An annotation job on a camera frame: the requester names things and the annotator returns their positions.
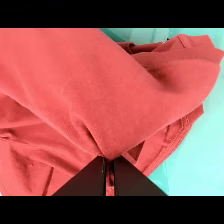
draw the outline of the teal background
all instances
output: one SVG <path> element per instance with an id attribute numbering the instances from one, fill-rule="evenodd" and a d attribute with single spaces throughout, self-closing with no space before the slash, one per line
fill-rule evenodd
<path id="1" fill-rule="evenodd" d="M 224 50 L 224 28 L 101 28 L 114 41 L 166 41 L 177 34 L 208 34 Z M 168 195 L 224 195 L 224 69 L 204 102 L 205 113 L 150 179 Z"/>

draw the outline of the turquoise plastic bin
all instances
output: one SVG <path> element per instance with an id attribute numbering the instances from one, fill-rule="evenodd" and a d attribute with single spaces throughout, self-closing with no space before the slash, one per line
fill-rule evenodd
<path id="1" fill-rule="evenodd" d="M 101 28 L 114 41 L 146 44 L 178 34 L 207 34 L 224 50 L 224 28 Z M 150 179 L 168 195 L 224 195 L 224 71 L 204 102 L 205 113 Z"/>

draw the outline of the red fabric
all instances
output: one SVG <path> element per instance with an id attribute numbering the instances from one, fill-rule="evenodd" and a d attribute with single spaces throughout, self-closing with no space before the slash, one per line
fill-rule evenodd
<path id="1" fill-rule="evenodd" d="M 119 46 L 98 29 L 0 29 L 0 192 L 52 195 L 98 155 L 149 175 L 202 114 L 222 57 L 208 36 Z"/>

